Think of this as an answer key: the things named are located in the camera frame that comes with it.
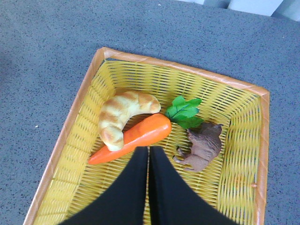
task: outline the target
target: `floor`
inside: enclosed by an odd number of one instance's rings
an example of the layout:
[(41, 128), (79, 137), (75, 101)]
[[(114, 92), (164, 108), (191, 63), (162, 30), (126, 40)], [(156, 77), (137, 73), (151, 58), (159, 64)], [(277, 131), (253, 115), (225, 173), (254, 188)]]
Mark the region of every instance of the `floor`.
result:
[(102, 46), (268, 89), (265, 224), (300, 223), (300, 23), (175, 0), (5, 0), (0, 37), (0, 224), (22, 224)]

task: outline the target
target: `basket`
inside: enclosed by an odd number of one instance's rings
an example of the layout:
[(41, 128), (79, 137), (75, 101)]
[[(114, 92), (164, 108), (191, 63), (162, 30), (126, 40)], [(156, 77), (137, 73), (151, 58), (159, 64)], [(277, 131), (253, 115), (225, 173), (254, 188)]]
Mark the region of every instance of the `basket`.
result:
[[(178, 63), (99, 49), (56, 142), (24, 225), (54, 225), (95, 200), (118, 177), (132, 153), (89, 165), (103, 143), (97, 134), (101, 105), (115, 93), (137, 90), (157, 97), (162, 110), (178, 95), (201, 98), (199, 116), (224, 124), (222, 150), (198, 173), (172, 156), (188, 151), (187, 133), (176, 124), (162, 146), (184, 181), (208, 204), (242, 225), (263, 225), (269, 148), (269, 92), (253, 84)], [(147, 115), (134, 116), (129, 129)], [(150, 224), (148, 199), (144, 224)]]

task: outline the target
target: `orange carrot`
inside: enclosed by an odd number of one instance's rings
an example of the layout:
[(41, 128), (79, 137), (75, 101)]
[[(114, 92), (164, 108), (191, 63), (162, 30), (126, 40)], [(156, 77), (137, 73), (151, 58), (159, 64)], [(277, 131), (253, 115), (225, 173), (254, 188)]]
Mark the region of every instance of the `orange carrot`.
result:
[(172, 129), (171, 121), (163, 114), (156, 113), (124, 132), (124, 147), (109, 151), (105, 145), (92, 155), (89, 164), (106, 163), (133, 151), (138, 146), (148, 146), (166, 138)]

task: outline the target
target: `toy carrot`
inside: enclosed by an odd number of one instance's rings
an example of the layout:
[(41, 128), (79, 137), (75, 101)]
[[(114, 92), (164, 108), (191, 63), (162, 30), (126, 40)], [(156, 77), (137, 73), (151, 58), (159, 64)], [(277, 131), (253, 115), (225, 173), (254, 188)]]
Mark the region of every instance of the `toy carrot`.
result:
[(148, 146), (163, 140), (171, 129), (169, 118), (160, 113), (153, 114), (124, 132), (124, 147), (121, 150), (109, 151), (105, 145), (89, 159), (89, 164), (109, 162), (131, 152), (137, 146)]
[(201, 99), (199, 98), (186, 102), (182, 96), (178, 96), (172, 101), (172, 106), (167, 108), (165, 115), (153, 114), (125, 131), (122, 149), (109, 151), (105, 145), (90, 157), (88, 163), (94, 165), (109, 162), (128, 154), (138, 146), (148, 146), (161, 141), (170, 134), (171, 122), (178, 123), (183, 128), (199, 126), (203, 120), (194, 115), (199, 112), (196, 106), (200, 103)]

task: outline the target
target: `woven pattern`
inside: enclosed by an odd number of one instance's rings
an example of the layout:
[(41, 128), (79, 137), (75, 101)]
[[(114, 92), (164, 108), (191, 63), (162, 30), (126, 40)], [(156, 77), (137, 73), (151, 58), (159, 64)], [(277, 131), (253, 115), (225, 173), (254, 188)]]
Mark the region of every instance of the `woven pattern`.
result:
[[(199, 116), (224, 124), (222, 150), (207, 168), (199, 173), (187, 172), (185, 166), (173, 162), (177, 146), (185, 151), (191, 146), (186, 131), (176, 124), (171, 134), (155, 145), (164, 147), (184, 181), (207, 203), (240, 224), (254, 224), (262, 124), (260, 97), (199, 75), (121, 60), (105, 60), (94, 76), (34, 224), (53, 225), (72, 216), (104, 192), (123, 170), (131, 154), (99, 165), (88, 165), (87, 159), (103, 145), (97, 135), (101, 105), (126, 90), (156, 96), (162, 113), (178, 95), (188, 100), (202, 99)], [(146, 116), (133, 117), (125, 130)], [(144, 224), (150, 224), (148, 200)]]

